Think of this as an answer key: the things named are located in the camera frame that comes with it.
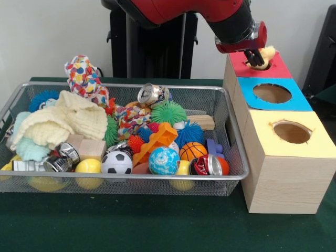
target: stacked wooden boxes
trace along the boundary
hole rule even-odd
[[[268,70],[230,54],[224,77],[243,136],[250,213],[315,214],[336,170],[336,147],[277,52]]]

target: spiky ball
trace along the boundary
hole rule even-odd
[[[153,131],[148,128],[139,128],[137,133],[145,143],[149,143],[149,137],[153,134]]]
[[[58,100],[58,97],[59,92],[54,90],[45,90],[41,93],[38,93],[30,102],[29,111],[34,113],[35,111],[47,106],[47,103],[55,103],[55,101]]]
[[[174,101],[159,104],[152,110],[152,122],[168,122],[173,126],[176,122],[186,120],[187,114],[185,110]]]
[[[118,139],[118,124],[112,116],[107,116],[107,129],[105,132],[104,140],[107,148],[113,146]]]
[[[144,141],[138,135],[131,135],[127,143],[131,147],[133,154],[137,154],[141,151]]]
[[[196,122],[190,124],[190,120],[186,123],[185,128],[178,130],[178,137],[175,139],[178,147],[181,149],[184,145],[190,142],[203,143],[204,134],[201,126]]]
[[[157,133],[159,131],[160,124],[158,122],[151,122],[148,124],[148,128],[153,132]]]

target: green spiky ball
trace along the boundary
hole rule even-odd
[[[104,140],[107,148],[113,146],[118,139],[118,124],[112,116],[107,116],[107,129]]]
[[[159,104],[152,109],[152,122],[168,122],[171,126],[176,122],[186,121],[185,110],[174,101]]]

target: yellow towel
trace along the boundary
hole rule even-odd
[[[23,136],[53,150],[59,143],[66,141],[69,134],[101,140],[106,129],[107,117],[103,108],[64,90],[54,107],[38,110],[22,122],[11,149],[16,149],[16,144]]]

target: light blue knit cloth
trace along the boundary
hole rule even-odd
[[[17,115],[14,124],[14,131],[12,138],[15,136],[21,126],[21,123],[30,115],[30,112],[21,112]],[[16,145],[16,154],[18,154],[23,161],[34,160],[41,162],[44,157],[50,153],[50,149],[46,146],[37,145],[32,139],[22,137]]]

